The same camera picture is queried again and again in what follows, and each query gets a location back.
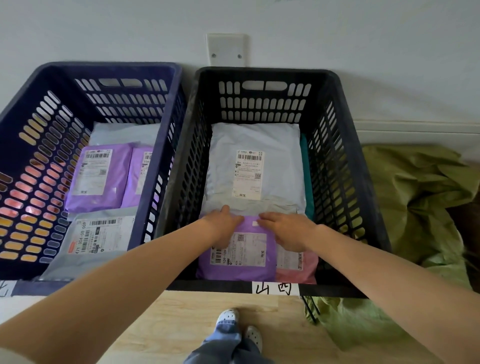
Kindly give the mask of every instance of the jeans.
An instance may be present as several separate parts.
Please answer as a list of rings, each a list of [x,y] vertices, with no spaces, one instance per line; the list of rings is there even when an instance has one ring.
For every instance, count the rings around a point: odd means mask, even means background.
[[[243,338],[235,321],[224,320],[184,364],[272,364],[262,357],[253,341]]]

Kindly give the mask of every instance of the baseboard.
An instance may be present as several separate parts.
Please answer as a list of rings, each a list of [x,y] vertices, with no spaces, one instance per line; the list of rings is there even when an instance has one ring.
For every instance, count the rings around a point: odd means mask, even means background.
[[[435,144],[480,162],[480,123],[354,120],[362,144]]]

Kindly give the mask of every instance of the white sticker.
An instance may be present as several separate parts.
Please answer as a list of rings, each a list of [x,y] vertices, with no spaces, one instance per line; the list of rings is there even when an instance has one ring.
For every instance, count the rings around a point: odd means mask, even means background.
[[[252,293],[300,296],[299,285],[297,283],[252,282]]]
[[[113,149],[89,150],[85,153],[73,187],[73,195],[103,194]]]
[[[265,152],[238,150],[233,177],[233,197],[260,200]]]
[[[213,266],[264,267],[267,253],[267,234],[233,233],[226,249],[212,248]]]
[[[0,298],[11,297],[17,281],[0,280]]]
[[[289,252],[277,244],[276,267],[277,269],[303,270],[303,253]]]
[[[140,176],[138,176],[137,190],[135,191],[135,194],[141,194],[142,189],[144,189],[145,177],[147,176],[150,159],[152,159],[152,152],[144,152],[144,158],[142,159],[142,169],[140,170]]]
[[[135,216],[77,220],[68,253],[126,251],[134,221]]]

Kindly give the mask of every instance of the blue plastic crate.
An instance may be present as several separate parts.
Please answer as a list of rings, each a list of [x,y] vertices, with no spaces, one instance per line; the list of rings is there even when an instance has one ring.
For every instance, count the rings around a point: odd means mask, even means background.
[[[63,201],[94,122],[161,123],[129,243],[150,241],[185,115],[181,67],[159,62],[55,62],[30,76],[0,114],[0,279],[46,295],[41,275],[69,222]]]

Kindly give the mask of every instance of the foot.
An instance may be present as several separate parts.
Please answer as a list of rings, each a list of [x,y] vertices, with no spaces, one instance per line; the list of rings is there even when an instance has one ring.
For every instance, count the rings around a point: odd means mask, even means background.
[[[223,311],[218,317],[216,324],[220,324],[222,321],[235,321],[235,324],[239,322],[240,314],[235,308]]]
[[[253,343],[257,346],[258,351],[262,353],[262,335],[260,331],[255,326],[248,326],[247,330],[245,331],[245,337],[253,341]]]

